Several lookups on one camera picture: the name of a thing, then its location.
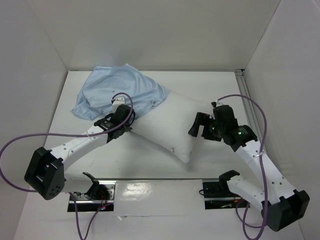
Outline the white pillow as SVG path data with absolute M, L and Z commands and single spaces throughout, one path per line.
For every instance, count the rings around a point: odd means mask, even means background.
M 132 131 L 164 147 L 183 163 L 191 159 L 197 137 L 188 134 L 198 112 L 209 113 L 211 104 L 170 91 L 166 98 L 134 101 Z

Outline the light blue pillowcase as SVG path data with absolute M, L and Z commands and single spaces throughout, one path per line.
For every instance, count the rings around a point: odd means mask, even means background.
M 112 112 L 112 98 L 126 93 L 131 97 L 136 118 L 140 118 L 166 100 L 170 91 L 136 68 L 123 66 L 96 66 L 77 95 L 71 112 L 80 119 L 93 121 Z

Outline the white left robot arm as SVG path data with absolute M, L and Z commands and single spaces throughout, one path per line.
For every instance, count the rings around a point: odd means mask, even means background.
M 107 189 L 95 177 L 88 172 L 68 175 L 66 170 L 88 153 L 129 132 L 135 116 L 130 106 L 121 104 L 114 113 L 96 121 L 81 137 L 52 149 L 36 149 L 24 180 L 45 200 L 59 193 L 80 193 L 88 200 L 97 198 Z

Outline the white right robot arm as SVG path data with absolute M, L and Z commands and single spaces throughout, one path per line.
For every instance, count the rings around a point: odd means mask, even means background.
M 263 184 L 259 189 L 244 179 L 239 172 L 230 170 L 219 176 L 218 190 L 223 196 L 232 193 L 242 197 L 261 212 L 266 225 L 278 232 L 301 219 L 310 202 L 305 190 L 297 190 L 277 169 L 261 149 L 262 143 L 248 125 L 239 125 L 229 105 L 213 108 L 212 114 L 198 112 L 188 134 L 206 140 L 222 141 L 241 157 Z

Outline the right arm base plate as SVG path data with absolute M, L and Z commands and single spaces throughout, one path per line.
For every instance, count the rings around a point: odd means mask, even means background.
M 248 204 L 242 197 L 227 190 L 218 178 L 203 179 L 198 193 L 203 196 L 206 210 L 245 208 Z

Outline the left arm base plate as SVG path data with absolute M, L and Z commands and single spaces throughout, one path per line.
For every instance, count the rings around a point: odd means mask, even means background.
M 73 192 L 78 212 L 93 213 L 97 210 L 101 212 L 113 212 L 115 201 L 115 180 L 99 179 L 99 185 L 96 190 L 90 190 L 88 193 Z

